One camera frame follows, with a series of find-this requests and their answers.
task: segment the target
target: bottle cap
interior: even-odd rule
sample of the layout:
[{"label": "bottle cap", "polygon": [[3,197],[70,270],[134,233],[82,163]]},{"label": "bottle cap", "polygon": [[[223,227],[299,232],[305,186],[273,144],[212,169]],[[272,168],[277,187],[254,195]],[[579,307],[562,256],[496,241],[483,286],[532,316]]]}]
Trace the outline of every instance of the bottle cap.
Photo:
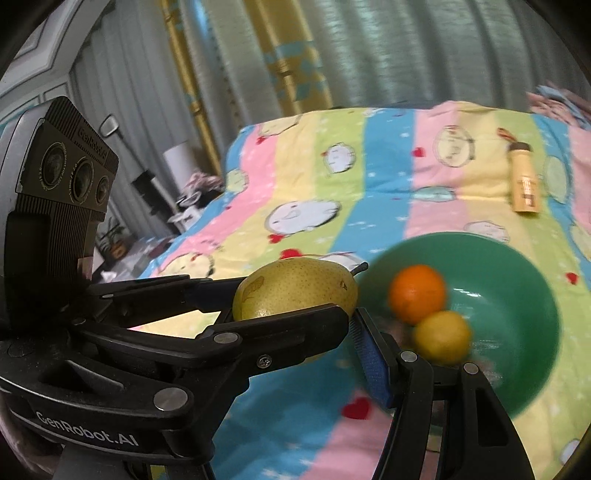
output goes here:
[{"label": "bottle cap", "polygon": [[513,150],[527,150],[531,152],[531,145],[525,142],[513,142],[509,145],[509,151],[511,152]]}]

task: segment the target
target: green bowl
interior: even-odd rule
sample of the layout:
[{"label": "green bowl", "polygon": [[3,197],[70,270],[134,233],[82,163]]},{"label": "green bowl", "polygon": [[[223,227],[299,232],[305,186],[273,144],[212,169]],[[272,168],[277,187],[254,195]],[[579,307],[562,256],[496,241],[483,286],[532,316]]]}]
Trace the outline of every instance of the green bowl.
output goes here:
[{"label": "green bowl", "polygon": [[481,366],[510,416],[535,398],[553,367],[558,311],[541,273],[511,247],[479,235],[430,233],[375,258],[358,279],[359,306],[391,317],[388,287],[403,268],[430,265],[447,283],[447,309],[470,323],[470,359]]}]

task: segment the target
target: camera lens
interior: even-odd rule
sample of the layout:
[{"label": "camera lens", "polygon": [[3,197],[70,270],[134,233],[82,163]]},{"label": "camera lens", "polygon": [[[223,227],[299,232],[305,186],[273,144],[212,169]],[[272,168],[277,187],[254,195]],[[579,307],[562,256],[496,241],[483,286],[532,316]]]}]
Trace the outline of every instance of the camera lens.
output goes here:
[{"label": "camera lens", "polygon": [[55,187],[61,180],[66,166],[66,154],[61,145],[51,147],[41,162],[41,181],[46,188]]},{"label": "camera lens", "polygon": [[107,193],[109,193],[109,179],[107,177],[102,177],[96,188],[96,202],[99,205],[105,201]]},{"label": "camera lens", "polygon": [[92,184],[92,174],[92,165],[88,160],[82,161],[76,167],[74,179],[72,180],[72,196],[74,200],[81,202],[86,198],[90,190],[90,184]]}]

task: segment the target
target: cartoon face print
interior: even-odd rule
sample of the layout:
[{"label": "cartoon face print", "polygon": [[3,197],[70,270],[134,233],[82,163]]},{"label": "cartoon face print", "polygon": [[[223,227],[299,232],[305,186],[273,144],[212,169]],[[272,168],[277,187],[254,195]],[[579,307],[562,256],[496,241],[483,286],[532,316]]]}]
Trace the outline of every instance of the cartoon face print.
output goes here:
[{"label": "cartoon face print", "polygon": [[476,233],[478,235],[485,236],[487,238],[492,238],[494,240],[498,240],[499,242],[507,243],[509,239],[509,234],[504,227],[497,225],[496,223],[488,222],[483,220],[481,222],[471,222],[467,223],[464,227],[466,232]]},{"label": "cartoon face print", "polygon": [[210,255],[188,253],[175,258],[159,276],[189,275],[191,278],[209,278],[213,275],[213,258]]},{"label": "cartoon face print", "polygon": [[279,256],[281,260],[284,258],[293,258],[293,257],[310,257],[310,258],[317,258],[318,260],[326,260],[329,262],[335,262],[339,265],[342,265],[347,270],[351,271],[358,265],[363,263],[357,255],[353,252],[333,252],[327,255],[304,255],[301,250],[297,248],[288,248],[283,250]]},{"label": "cartoon face print", "polygon": [[591,235],[578,223],[570,226],[570,236],[583,256],[591,262]]},{"label": "cartoon face print", "polygon": [[301,115],[296,115],[265,122],[259,129],[259,135],[266,138],[282,134],[288,128],[297,125],[300,122],[300,118]]},{"label": "cartoon face print", "polygon": [[549,156],[544,163],[544,184],[548,194],[559,203],[566,203],[569,196],[569,176],[564,164]]},{"label": "cartoon face print", "polygon": [[423,202],[450,202],[456,199],[456,192],[449,187],[423,187],[413,192],[413,199]]},{"label": "cartoon face print", "polygon": [[376,115],[377,113],[380,113],[380,112],[382,112],[382,111],[384,111],[384,108],[366,108],[366,109],[363,111],[363,116],[364,116],[365,118],[371,118],[371,117],[373,117],[374,115]]},{"label": "cartoon face print", "polygon": [[571,457],[571,455],[574,453],[574,451],[579,446],[579,443],[580,443],[579,440],[574,439],[566,444],[566,447],[564,447],[562,452],[560,452],[560,463],[562,463],[564,465],[568,461],[568,459]]},{"label": "cartoon face print", "polygon": [[435,139],[435,156],[448,167],[462,167],[474,160],[474,139],[464,128],[448,125]]},{"label": "cartoon face print", "polygon": [[234,194],[244,192],[248,187],[248,175],[239,168],[230,170],[226,175],[226,191]]},{"label": "cartoon face print", "polygon": [[361,260],[352,252],[334,252],[328,255],[323,255],[318,258],[320,260],[338,263],[339,265],[342,265],[349,271],[353,270],[355,267],[363,263],[363,260]]},{"label": "cartoon face print", "polygon": [[337,216],[340,204],[331,200],[305,200],[279,205],[265,221],[265,227],[280,235],[310,232]]},{"label": "cartoon face print", "polygon": [[344,143],[337,143],[322,152],[324,162],[331,173],[349,170],[355,163],[355,150]]}]

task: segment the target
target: yellow citrus fruit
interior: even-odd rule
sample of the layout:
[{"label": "yellow citrus fruit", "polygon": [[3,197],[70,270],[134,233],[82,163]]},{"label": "yellow citrus fruit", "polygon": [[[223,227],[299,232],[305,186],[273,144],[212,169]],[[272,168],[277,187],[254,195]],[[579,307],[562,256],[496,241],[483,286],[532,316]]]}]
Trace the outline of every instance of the yellow citrus fruit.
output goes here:
[{"label": "yellow citrus fruit", "polygon": [[449,310],[429,315],[413,331],[417,353],[435,364],[458,364],[467,357],[471,340],[464,317]]}]

